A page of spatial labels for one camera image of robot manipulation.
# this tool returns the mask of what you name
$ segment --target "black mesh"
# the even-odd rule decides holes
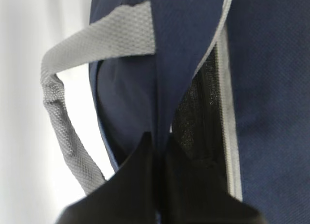
[[[216,49],[212,50],[184,95],[175,113],[172,132],[195,164],[217,165],[226,181]]]

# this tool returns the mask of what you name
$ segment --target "gray carry handle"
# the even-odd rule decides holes
[[[49,114],[66,164],[86,194],[105,182],[69,119],[64,85],[56,73],[89,62],[132,55],[155,54],[151,5],[122,5],[109,15],[60,42],[42,61],[41,85]]]

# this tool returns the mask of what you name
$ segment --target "navy blue backpack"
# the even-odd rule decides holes
[[[59,224],[310,223],[310,0],[92,0],[43,58],[44,105],[87,196]],[[56,73],[90,63],[106,181]]]

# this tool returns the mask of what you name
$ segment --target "white wall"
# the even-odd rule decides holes
[[[42,105],[40,63],[88,24],[91,0],[0,0],[0,223],[52,224],[84,193]],[[97,127],[88,67],[62,72],[69,116],[90,155],[113,170]]]

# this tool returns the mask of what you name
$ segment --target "zipper edge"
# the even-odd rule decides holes
[[[231,196],[242,201],[240,160],[233,106],[233,91],[226,25],[223,27],[217,42],[217,64],[227,187]]]

